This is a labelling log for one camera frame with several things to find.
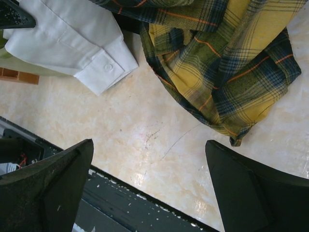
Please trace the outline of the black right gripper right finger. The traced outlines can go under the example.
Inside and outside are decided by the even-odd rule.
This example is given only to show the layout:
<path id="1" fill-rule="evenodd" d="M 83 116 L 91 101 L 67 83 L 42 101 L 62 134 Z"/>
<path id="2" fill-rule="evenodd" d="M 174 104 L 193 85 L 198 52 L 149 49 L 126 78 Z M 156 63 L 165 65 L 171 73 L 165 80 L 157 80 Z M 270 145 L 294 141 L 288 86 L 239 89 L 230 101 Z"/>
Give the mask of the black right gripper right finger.
<path id="1" fill-rule="evenodd" d="M 309 181 L 245 157 L 215 140 L 207 163 L 227 232 L 307 232 Z"/>

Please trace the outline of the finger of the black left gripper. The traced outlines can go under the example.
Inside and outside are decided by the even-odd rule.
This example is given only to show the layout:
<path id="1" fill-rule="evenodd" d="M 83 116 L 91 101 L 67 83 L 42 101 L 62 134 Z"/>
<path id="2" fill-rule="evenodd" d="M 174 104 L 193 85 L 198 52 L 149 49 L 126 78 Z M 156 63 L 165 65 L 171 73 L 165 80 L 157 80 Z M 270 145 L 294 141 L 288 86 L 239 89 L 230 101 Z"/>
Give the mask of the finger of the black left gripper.
<path id="1" fill-rule="evenodd" d="M 35 26 L 34 17 L 22 9 L 18 1 L 0 0 L 0 29 L 27 29 Z"/>

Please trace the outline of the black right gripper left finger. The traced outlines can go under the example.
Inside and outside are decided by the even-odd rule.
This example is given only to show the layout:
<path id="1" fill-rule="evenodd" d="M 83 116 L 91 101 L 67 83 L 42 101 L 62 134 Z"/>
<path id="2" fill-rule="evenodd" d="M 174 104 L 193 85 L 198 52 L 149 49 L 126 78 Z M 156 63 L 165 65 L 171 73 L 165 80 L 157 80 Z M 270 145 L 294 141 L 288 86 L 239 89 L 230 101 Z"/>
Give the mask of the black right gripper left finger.
<path id="1" fill-rule="evenodd" d="M 91 139 L 0 177 L 2 232 L 70 232 L 94 154 Z"/>

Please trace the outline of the white collared shirt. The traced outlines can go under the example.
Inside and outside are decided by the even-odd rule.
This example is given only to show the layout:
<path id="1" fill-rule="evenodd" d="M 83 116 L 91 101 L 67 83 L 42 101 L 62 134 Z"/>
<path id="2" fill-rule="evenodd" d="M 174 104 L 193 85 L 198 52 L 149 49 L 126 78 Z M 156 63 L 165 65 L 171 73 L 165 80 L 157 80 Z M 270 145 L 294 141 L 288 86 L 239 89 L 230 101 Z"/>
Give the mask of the white collared shirt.
<path id="1" fill-rule="evenodd" d="M 99 95 L 138 67 L 112 13 L 89 0 L 22 0 L 36 25 L 5 29 L 5 50 L 76 77 Z"/>

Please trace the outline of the yellow plaid shirt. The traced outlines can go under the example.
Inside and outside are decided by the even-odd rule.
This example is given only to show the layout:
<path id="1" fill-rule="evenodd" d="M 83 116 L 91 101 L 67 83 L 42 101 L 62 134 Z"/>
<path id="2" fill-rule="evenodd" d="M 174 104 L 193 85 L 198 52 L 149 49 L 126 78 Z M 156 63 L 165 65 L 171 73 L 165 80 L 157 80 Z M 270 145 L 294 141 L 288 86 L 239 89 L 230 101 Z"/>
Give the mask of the yellow plaid shirt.
<path id="1" fill-rule="evenodd" d="M 146 61 L 201 123 L 240 146 L 301 74 L 287 25 L 304 0 L 98 0 L 140 21 Z"/>

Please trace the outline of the green plastic basket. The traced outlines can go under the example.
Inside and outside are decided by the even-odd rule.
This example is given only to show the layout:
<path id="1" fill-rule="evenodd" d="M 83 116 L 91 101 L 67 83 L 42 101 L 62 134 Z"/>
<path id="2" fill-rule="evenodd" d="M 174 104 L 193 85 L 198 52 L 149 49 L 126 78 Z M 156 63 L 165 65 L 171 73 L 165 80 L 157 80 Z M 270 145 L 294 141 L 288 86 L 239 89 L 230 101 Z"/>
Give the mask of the green plastic basket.
<path id="1" fill-rule="evenodd" d="M 68 77 L 69 75 L 56 72 L 41 66 L 33 65 L 24 62 L 13 55 L 5 49 L 5 44 L 7 40 L 3 37 L 3 30 L 0 30 L 0 66 L 2 68 L 15 70 L 19 72 L 31 73 L 39 76 L 56 76 L 56 77 Z"/>

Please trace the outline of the orange compartment tray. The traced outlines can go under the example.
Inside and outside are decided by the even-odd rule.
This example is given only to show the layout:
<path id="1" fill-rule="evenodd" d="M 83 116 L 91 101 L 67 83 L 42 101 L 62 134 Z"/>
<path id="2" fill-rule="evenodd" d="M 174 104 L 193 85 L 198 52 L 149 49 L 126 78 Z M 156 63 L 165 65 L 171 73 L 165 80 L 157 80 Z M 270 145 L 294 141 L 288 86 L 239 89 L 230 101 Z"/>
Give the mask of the orange compartment tray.
<path id="1" fill-rule="evenodd" d="M 35 75 L 35 74 L 27 73 L 27 72 L 19 72 L 15 70 L 6 69 L 6 68 L 0 69 L 0 79 L 3 81 L 38 85 L 39 78 L 40 78 L 39 75 Z"/>

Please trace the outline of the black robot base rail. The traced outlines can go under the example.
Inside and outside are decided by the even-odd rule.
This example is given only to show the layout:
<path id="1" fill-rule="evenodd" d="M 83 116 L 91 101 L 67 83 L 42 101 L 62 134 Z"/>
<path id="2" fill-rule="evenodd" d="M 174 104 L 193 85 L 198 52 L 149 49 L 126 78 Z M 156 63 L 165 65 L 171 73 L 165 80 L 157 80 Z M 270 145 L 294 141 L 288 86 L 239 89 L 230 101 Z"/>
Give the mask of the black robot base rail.
<path id="1" fill-rule="evenodd" d="M 19 155 L 14 172 L 63 149 L 5 118 L 0 120 L 0 162 Z M 71 232 L 211 232 L 212 227 L 139 191 L 112 175 L 90 166 Z"/>

